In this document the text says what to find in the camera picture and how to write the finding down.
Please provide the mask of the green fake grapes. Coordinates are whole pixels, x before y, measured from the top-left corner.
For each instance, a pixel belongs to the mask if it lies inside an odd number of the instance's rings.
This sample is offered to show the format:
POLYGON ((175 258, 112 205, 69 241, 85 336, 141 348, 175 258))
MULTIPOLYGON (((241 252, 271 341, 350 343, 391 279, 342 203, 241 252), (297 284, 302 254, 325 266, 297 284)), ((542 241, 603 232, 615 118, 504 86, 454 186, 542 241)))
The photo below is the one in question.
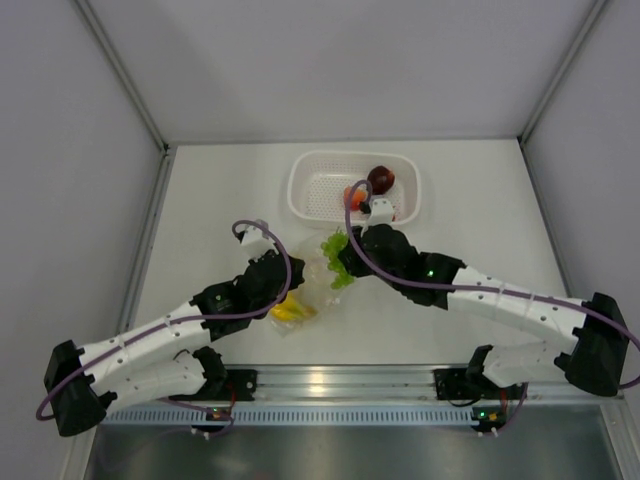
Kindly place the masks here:
POLYGON ((348 235, 337 229, 320 243, 322 254, 327 260, 327 269, 334 274, 333 280, 330 282, 332 290, 341 290, 355 282, 355 277, 349 274, 339 254, 349 245, 348 235))

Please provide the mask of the clear zip top bag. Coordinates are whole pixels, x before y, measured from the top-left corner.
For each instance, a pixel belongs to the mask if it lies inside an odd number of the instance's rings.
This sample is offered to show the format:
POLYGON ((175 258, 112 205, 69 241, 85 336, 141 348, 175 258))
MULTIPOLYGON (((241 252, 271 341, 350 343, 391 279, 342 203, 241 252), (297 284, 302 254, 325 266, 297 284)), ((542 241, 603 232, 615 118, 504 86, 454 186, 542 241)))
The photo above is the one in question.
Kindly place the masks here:
POLYGON ((334 232, 313 235, 302 241, 294 250, 293 256, 305 262, 304 283, 289 293, 304 305, 313 307, 317 314, 304 321, 280 322, 269 313, 274 328, 281 335, 292 333, 325 316, 340 303, 341 296, 349 288, 350 285, 341 290, 330 288, 334 274, 327 269, 327 260, 321 252, 320 243, 334 232))

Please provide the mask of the orange fake fruit piece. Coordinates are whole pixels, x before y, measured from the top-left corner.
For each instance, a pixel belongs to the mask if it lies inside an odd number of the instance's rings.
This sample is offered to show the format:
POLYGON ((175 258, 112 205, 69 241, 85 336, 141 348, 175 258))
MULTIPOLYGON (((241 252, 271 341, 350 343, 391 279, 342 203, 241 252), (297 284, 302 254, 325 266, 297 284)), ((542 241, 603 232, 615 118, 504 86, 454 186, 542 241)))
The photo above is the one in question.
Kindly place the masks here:
POLYGON ((365 187, 347 186, 343 192, 343 203, 347 210, 351 212, 359 211, 362 204, 366 204, 369 193, 365 187))

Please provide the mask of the dark purple fake fruit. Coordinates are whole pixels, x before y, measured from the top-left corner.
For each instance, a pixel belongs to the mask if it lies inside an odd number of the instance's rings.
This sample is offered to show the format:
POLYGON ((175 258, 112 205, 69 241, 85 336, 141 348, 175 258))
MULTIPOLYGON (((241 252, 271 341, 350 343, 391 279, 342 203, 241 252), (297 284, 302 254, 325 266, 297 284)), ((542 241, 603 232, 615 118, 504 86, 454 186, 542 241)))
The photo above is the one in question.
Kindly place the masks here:
POLYGON ((379 165, 370 170, 367 181, 373 195, 384 195, 394 186, 395 174, 388 167, 379 165))

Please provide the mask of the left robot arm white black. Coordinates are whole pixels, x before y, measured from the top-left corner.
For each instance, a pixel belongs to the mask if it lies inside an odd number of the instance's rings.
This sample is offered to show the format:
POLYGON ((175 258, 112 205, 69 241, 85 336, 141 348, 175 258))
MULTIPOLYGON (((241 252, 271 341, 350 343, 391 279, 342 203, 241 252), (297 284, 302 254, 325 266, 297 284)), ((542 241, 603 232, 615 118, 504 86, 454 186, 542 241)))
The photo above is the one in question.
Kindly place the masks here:
POLYGON ((176 397, 215 399, 228 374, 213 343, 247 329, 304 282, 303 260, 268 251, 234 279, 206 287, 164 317, 122 335, 54 347, 41 421, 73 437, 132 405, 176 397))

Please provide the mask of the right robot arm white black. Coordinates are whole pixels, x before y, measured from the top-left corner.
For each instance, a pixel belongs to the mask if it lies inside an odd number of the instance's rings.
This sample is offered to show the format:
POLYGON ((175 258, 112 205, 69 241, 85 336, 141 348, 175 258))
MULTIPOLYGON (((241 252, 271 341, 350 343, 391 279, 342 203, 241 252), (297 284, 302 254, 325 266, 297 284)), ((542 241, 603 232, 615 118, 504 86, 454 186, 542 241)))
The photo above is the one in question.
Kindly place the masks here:
POLYGON ((495 321, 536 337, 511 347, 478 347, 466 370, 480 397, 514 384, 565 379, 600 397, 621 389, 630 333, 616 300, 536 294, 485 275, 462 260, 420 252, 389 225, 352 228, 337 255, 356 278, 377 276, 413 303, 495 321))

